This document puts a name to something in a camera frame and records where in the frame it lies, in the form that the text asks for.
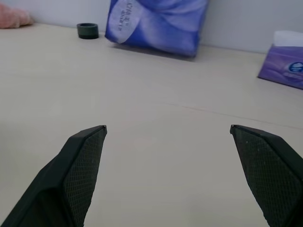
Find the purple tissue box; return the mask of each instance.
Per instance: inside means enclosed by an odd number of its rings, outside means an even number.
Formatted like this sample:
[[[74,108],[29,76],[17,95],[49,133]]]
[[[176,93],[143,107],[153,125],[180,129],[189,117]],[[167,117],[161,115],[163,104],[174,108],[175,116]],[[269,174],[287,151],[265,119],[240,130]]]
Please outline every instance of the purple tissue box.
[[[303,89],[303,47],[272,46],[258,77]]]

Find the white tissue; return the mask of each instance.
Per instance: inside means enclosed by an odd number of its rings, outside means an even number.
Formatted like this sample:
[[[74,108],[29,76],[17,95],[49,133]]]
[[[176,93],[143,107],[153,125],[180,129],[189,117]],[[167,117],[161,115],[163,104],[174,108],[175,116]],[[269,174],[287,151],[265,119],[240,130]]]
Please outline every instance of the white tissue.
[[[274,36],[274,45],[303,47],[303,33],[292,31],[276,31]]]

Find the black tape roll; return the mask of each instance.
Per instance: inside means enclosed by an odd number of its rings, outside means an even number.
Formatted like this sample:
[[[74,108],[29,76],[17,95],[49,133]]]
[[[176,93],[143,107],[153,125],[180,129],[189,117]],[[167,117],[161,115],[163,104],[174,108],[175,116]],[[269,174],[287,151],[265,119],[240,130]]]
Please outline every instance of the black tape roll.
[[[98,25],[93,23],[77,24],[78,35],[81,39],[98,39]]]

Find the tissue paper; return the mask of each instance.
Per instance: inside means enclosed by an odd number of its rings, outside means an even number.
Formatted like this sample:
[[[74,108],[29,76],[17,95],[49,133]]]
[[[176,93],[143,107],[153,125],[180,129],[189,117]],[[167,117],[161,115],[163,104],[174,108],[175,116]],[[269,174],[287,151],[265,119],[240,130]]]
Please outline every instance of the tissue paper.
[[[277,31],[259,78],[303,89],[303,34]]]
[[[111,0],[112,42],[195,56],[208,0]]]

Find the logo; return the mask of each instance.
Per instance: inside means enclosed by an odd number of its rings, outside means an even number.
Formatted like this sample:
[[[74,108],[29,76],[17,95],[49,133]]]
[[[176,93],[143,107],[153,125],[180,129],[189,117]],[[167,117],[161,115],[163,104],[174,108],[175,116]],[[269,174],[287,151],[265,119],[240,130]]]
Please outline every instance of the logo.
[[[303,72],[303,63],[295,62],[289,66],[288,70],[290,72]]]

